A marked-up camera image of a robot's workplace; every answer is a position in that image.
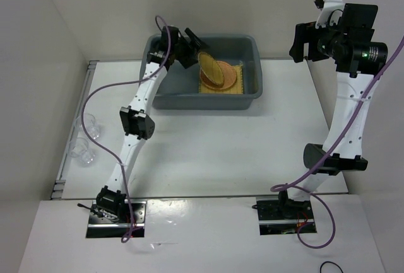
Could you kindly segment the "round yellow bamboo tray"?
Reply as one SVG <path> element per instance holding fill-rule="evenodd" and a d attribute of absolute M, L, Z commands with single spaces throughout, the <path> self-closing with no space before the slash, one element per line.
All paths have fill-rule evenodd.
<path fill-rule="evenodd" d="M 198 53 L 198 62 L 204 78 L 210 84 L 222 87 L 224 84 L 224 75 L 219 63 L 206 52 Z"/>

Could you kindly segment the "round orange woven tray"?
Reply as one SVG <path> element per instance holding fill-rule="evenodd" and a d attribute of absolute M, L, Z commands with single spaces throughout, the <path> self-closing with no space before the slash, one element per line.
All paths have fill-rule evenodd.
<path fill-rule="evenodd" d="M 223 78 L 224 82 L 221 87 L 219 87 L 216 84 L 213 84 L 205 75 L 202 71 L 199 72 L 199 79 L 201 81 L 201 84 L 204 86 L 213 89 L 213 90 L 218 90 L 218 91 L 223 91 L 227 90 L 236 83 L 237 81 L 237 72 L 233 66 L 230 64 L 224 62 L 224 61 L 218 61 L 218 65 L 220 66 L 222 72 L 223 72 Z"/>

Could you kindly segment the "square bamboo mat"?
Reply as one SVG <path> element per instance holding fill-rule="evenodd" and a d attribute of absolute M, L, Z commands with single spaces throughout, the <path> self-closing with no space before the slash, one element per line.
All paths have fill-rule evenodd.
<path fill-rule="evenodd" d="M 209 94 L 230 94 L 230 95 L 242 95 L 244 93 L 243 75 L 242 75 L 242 64 L 230 65 L 224 61 L 218 61 L 219 65 L 225 70 L 223 75 L 226 77 L 229 75 L 228 70 L 230 67 L 233 70 L 233 78 L 235 79 L 232 86 L 225 88 L 224 86 L 218 89 L 213 89 L 211 84 L 206 85 L 204 82 L 204 74 L 202 70 L 199 70 L 199 93 L 209 93 Z"/>

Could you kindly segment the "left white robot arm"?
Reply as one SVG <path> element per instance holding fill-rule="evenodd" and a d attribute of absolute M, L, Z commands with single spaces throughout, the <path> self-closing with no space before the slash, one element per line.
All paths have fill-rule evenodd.
<path fill-rule="evenodd" d="M 186 28 L 184 32 L 182 34 L 173 26 L 161 31 L 160 39 L 151 45 L 146 61 L 142 64 L 143 74 L 140 74 L 134 98 L 119 111 L 124 131 L 119 155 L 121 160 L 96 198 L 97 207 L 103 210 L 103 215 L 111 222 L 134 219 L 130 213 L 133 207 L 126 203 L 129 200 L 126 186 L 141 148 L 155 131 L 150 110 L 160 84 L 174 62 L 179 62 L 187 69 L 198 62 L 197 53 L 208 47 L 191 29 Z"/>

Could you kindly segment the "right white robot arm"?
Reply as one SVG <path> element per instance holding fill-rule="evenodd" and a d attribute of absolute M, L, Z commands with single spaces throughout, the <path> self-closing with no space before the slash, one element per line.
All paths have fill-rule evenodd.
<path fill-rule="evenodd" d="M 290 219 L 309 207 L 310 194 L 343 171 L 364 171 L 362 134 L 376 76 L 384 67 L 388 47 L 372 41 L 378 12 L 374 4 L 322 4 L 318 21 L 300 23 L 290 49 L 294 62 L 334 60 L 337 96 L 329 134 L 323 144 L 307 144 L 304 166 L 311 172 L 302 189 L 290 197 L 278 194 L 277 213 Z"/>

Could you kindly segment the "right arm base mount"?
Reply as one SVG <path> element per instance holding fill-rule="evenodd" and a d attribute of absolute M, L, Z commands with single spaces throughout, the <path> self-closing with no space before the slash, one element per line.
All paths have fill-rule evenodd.
<path fill-rule="evenodd" d="M 296 234 L 300 227 L 301 233 L 317 232 L 309 201 L 290 202 L 286 198 L 260 197 L 251 208 L 257 212 L 261 236 Z"/>

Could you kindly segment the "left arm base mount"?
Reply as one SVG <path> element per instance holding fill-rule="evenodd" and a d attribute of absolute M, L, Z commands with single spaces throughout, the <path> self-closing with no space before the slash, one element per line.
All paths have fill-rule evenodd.
<path fill-rule="evenodd" d="M 98 208 L 95 201 L 91 206 L 77 203 L 77 206 L 89 211 L 86 238 L 121 238 L 130 229 L 130 211 L 128 202 L 122 214 L 112 214 Z M 131 238 L 143 238 L 145 235 L 146 201 L 136 200 L 131 203 L 134 217 L 134 230 Z"/>

